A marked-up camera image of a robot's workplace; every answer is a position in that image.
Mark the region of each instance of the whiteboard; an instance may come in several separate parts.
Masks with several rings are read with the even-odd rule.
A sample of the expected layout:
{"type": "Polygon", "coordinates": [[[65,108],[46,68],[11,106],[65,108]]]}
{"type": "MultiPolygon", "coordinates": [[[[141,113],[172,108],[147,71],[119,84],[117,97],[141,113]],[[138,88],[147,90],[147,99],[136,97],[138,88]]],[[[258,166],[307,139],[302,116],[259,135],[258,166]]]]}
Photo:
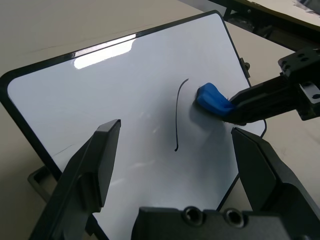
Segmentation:
{"type": "MultiPolygon", "coordinates": [[[[105,207],[94,216],[111,240],[128,240],[139,207],[216,209],[238,174],[234,125],[193,105],[208,82],[226,98],[249,87],[218,14],[77,51],[13,79],[7,93],[61,171],[99,125],[121,119],[105,207]]],[[[265,123],[241,128],[260,136],[265,123]]]]}

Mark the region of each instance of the metal frame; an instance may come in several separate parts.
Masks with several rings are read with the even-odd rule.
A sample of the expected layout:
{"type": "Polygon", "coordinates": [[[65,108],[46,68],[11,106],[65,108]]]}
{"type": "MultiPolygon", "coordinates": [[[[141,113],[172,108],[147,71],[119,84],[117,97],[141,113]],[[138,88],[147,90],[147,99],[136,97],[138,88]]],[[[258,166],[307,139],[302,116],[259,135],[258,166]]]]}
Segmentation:
{"type": "Polygon", "coordinates": [[[320,44],[320,27],[301,21],[286,14],[273,11],[264,6],[245,0],[209,0],[226,8],[223,19],[228,21],[231,11],[236,11],[247,19],[252,20],[256,28],[261,25],[272,25],[288,33],[298,35],[308,41],[320,44]]]}

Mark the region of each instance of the table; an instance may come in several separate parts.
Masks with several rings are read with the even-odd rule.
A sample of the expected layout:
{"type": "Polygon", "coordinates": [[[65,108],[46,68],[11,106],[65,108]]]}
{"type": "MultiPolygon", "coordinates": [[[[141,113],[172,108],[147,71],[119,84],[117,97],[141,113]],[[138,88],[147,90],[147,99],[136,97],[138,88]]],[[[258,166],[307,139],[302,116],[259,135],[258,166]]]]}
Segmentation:
{"type": "MultiPolygon", "coordinates": [[[[33,0],[24,4],[26,3],[23,1],[19,6],[7,3],[1,8],[1,75],[31,63],[200,13],[195,8],[173,0],[163,0],[159,3],[140,0],[135,4],[131,3],[130,6],[134,10],[123,7],[122,4],[128,4],[124,0],[118,3],[88,3],[75,0],[64,3],[38,3],[33,0]],[[107,6],[110,5],[118,9],[118,12],[121,10],[123,14],[118,16],[118,12],[109,10],[107,6]],[[61,7],[65,10],[56,18],[61,7]],[[21,18],[18,19],[16,15],[11,14],[13,11],[21,18]],[[78,11],[82,13],[82,17],[77,14],[78,11]],[[131,16],[131,21],[123,20],[126,15],[131,16]],[[107,27],[100,24],[102,20],[107,27]],[[7,22],[11,23],[11,28],[5,28],[7,22]]],[[[278,59],[292,51],[231,24],[226,25],[239,55],[251,64],[250,81],[253,85],[278,76],[278,59]]],[[[0,116],[0,131],[6,133],[6,137],[4,134],[1,135],[0,144],[0,234],[7,239],[26,239],[44,206],[40,197],[29,186],[27,176],[41,164],[35,151],[2,106],[0,116]]],[[[317,157],[320,155],[320,149],[316,135],[319,132],[319,119],[302,122],[298,114],[292,111],[268,119],[267,125],[268,130],[264,138],[270,142],[280,158],[294,171],[315,202],[320,205],[320,161],[317,157]]],[[[237,184],[234,190],[237,193],[241,192],[240,185],[237,184]]],[[[229,202],[243,209],[246,204],[243,196],[230,196],[234,198],[229,202]]]]}
{"type": "Polygon", "coordinates": [[[319,45],[320,18],[293,6],[291,0],[209,0],[226,7],[224,20],[227,21],[234,10],[253,21],[256,31],[262,25],[272,25],[293,35],[319,45]]]}

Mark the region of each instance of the blue eraser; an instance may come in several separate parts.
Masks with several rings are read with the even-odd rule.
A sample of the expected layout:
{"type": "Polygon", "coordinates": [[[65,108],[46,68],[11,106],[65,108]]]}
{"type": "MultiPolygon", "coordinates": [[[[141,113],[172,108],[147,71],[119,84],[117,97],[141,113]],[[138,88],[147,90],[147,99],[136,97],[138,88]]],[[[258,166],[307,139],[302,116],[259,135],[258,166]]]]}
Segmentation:
{"type": "Polygon", "coordinates": [[[208,82],[198,89],[196,96],[197,103],[218,116],[226,116],[235,109],[235,105],[229,102],[216,88],[215,85],[208,82]]]}

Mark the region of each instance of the screw hole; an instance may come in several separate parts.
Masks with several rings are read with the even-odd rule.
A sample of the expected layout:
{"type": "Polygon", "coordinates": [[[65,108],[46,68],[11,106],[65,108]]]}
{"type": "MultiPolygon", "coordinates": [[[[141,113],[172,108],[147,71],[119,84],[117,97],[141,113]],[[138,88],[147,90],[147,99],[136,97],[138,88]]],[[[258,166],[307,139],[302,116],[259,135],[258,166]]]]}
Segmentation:
{"type": "Polygon", "coordinates": [[[182,213],[183,219],[192,226],[200,226],[203,222],[204,214],[194,206],[188,206],[182,213]]]}
{"type": "Polygon", "coordinates": [[[243,228],[245,225],[244,217],[241,212],[234,208],[227,209],[224,212],[224,217],[227,223],[235,228],[243,228]]]}
{"type": "Polygon", "coordinates": [[[240,216],[237,212],[231,211],[231,212],[228,213],[228,216],[229,216],[230,221],[231,221],[233,224],[238,225],[238,224],[241,223],[241,220],[242,220],[242,219],[241,219],[241,216],[240,216]]]}
{"type": "Polygon", "coordinates": [[[199,215],[198,211],[195,209],[188,209],[185,212],[185,215],[186,215],[186,218],[192,222],[198,222],[200,219],[200,215],[199,215]]]}
{"type": "Polygon", "coordinates": [[[312,96],[313,99],[320,99],[320,94],[315,94],[312,96]]]}

